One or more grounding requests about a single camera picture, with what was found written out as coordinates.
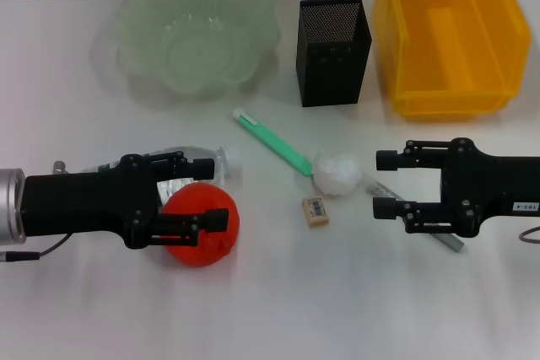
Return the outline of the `white paper ball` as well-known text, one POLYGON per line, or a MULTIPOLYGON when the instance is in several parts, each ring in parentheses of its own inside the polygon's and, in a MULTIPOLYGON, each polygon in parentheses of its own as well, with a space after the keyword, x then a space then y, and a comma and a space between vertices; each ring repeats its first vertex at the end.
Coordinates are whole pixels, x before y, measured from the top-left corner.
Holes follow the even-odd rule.
POLYGON ((312 178, 316 187, 327 196, 346 196, 362 180, 360 161, 351 154, 318 153, 312 162, 312 178))

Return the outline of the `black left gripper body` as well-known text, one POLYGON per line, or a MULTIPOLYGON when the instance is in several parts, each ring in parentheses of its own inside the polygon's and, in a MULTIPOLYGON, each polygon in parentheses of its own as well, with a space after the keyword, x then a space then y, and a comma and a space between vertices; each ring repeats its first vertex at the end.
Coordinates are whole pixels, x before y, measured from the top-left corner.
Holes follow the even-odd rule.
POLYGON ((147 159, 126 155, 103 172, 28 177, 23 228, 28 237, 111 232, 127 248, 142 249, 152 242, 158 199, 147 159))

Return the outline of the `grey pen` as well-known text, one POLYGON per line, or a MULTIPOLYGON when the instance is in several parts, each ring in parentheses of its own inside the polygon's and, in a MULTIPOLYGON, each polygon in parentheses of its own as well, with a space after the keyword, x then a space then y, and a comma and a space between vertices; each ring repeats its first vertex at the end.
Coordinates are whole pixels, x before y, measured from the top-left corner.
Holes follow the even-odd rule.
MULTIPOLYGON (((402 198, 396 192, 364 171, 362 172, 362 180, 359 184, 366 193, 373 197, 395 198, 398 201, 402 201, 402 198)), ((430 236, 455 253, 460 253, 465 245, 453 234, 431 234, 430 236)))

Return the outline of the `yellow plastic bin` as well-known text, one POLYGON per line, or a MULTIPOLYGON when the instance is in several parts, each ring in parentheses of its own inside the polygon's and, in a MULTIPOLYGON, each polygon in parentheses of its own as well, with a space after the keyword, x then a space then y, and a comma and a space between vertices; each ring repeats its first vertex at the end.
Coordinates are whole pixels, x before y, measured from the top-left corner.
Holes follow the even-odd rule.
POLYGON ((402 116, 491 114, 520 92, 532 32, 517 0, 375 0, 372 27, 402 116))

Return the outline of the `green toothbrush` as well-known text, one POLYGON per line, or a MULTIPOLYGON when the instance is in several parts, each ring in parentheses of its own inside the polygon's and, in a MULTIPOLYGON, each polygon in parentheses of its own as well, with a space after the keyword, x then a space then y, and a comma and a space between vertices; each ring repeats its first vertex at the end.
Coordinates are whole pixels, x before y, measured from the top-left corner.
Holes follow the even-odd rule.
POLYGON ((311 161, 276 135, 259 120, 236 107, 232 113, 235 120, 253 137, 276 153, 282 160, 305 177, 312 176, 311 161))

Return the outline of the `beige eraser with barcode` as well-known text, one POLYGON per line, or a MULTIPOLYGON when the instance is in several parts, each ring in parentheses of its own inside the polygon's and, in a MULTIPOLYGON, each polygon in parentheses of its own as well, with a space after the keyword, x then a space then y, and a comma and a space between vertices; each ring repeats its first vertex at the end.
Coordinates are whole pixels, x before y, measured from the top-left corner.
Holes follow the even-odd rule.
POLYGON ((310 228, 325 226, 330 223, 324 201, 321 196, 306 197, 302 201, 305 218, 310 228))

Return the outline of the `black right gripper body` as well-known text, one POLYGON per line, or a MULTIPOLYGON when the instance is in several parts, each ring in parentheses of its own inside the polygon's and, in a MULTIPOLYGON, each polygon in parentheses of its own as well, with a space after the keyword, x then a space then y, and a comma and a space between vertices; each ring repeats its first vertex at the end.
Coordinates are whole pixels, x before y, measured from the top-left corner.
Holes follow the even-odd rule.
POLYGON ((461 237, 478 236, 494 217, 540 218, 540 157, 493 156, 456 138, 441 170, 441 201, 455 216, 452 232, 461 237))

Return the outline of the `green glass fruit bowl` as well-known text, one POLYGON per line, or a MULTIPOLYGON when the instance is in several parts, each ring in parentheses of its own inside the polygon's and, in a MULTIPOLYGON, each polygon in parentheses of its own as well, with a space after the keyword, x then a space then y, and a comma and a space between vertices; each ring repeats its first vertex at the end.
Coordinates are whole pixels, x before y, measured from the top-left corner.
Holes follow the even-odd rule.
POLYGON ((251 80, 280 40, 274 0, 123 0, 113 24, 125 69, 182 96, 251 80))

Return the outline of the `clear green-label water bottle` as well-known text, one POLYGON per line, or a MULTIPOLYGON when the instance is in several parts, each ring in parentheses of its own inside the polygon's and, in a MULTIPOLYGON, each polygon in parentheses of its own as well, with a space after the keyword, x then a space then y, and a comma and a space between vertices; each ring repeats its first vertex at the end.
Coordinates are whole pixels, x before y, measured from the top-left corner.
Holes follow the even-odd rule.
POLYGON ((214 178, 212 180, 178 179, 158 182, 157 190, 162 207, 177 191, 186 185, 203 182, 224 189, 227 181, 238 180, 242 175, 240 154, 234 148, 221 147, 217 150, 211 150, 193 146, 179 146, 162 149, 153 153, 145 153, 143 156, 169 152, 183 152, 190 161, 193 159, 214 159, 214 178))

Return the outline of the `black mesh pen holder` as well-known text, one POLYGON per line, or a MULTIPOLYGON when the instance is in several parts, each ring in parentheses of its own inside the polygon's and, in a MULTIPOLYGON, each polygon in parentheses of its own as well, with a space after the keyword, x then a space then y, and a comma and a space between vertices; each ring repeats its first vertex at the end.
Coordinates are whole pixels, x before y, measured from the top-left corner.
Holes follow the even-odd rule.
POLYGON ((296 51, 301 104, 356 104, 371 43, 362 0, 301 1, 296 51))

